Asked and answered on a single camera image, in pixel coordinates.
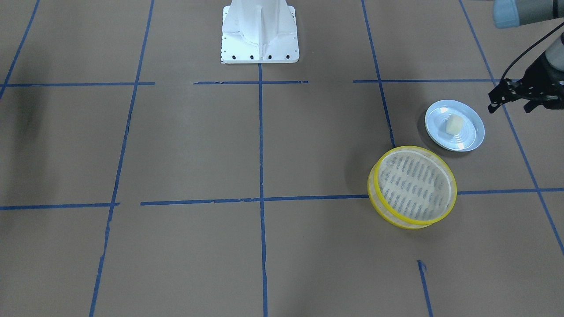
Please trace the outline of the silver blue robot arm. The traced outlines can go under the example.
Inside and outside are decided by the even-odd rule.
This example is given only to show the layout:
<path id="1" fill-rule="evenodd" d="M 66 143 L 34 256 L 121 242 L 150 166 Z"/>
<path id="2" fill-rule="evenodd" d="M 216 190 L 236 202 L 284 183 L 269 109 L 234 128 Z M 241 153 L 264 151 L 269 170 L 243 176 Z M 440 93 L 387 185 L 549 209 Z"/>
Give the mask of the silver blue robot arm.
<path id="1" fill-rule="evenodd" d="M 517 28 L 538 22 L 563 18 L 561 0 L 496 0 L 492 18 L 498 29 Z M 504 104 L 526 100 L 524 112 L 529 114 L 538 106 L 548 110 L 562 110 L 564 105 L 564 35 L 558 38 L 531 63 L 519 80 L 508 78 L 508 72 L 526 54 L 563 28 L 559 24 L 524 50 L 504 70 L 499 84 L 489 93 L 488 111 L 493 114 Z"/>

